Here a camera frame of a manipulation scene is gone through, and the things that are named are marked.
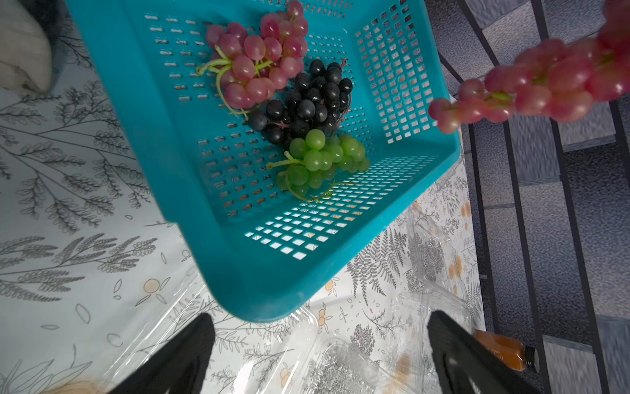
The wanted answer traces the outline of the clear clamshell container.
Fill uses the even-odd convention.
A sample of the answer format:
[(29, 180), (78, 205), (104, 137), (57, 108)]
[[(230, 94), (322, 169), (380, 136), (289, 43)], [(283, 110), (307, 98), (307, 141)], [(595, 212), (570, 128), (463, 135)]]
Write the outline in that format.
[(306, 302), (272, 323), (226, 312), (199, 274), (87, 381), (96, 393), (301, 393), (320, 338)]
[(349, 299), (321, 304), (290, 335), (273, 393), (438, 393), (428, 323), (484, 325), (481, 287), (455, 239), (408, 210), (347, 266)]

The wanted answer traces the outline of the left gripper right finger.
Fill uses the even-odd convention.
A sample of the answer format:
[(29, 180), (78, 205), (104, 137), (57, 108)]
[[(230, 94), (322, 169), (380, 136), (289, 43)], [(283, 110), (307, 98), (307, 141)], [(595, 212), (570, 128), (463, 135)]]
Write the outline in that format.
[(428, 339), (443, 393), (536, 393), (442, 310), (428, 320)]

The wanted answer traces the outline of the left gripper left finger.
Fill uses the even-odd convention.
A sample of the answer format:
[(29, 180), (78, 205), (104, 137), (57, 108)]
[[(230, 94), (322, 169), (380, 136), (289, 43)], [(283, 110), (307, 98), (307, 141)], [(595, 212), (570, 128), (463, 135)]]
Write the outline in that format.
[(112, 393), (200, 393), (216, 340), (212, 317), (201, 314)]

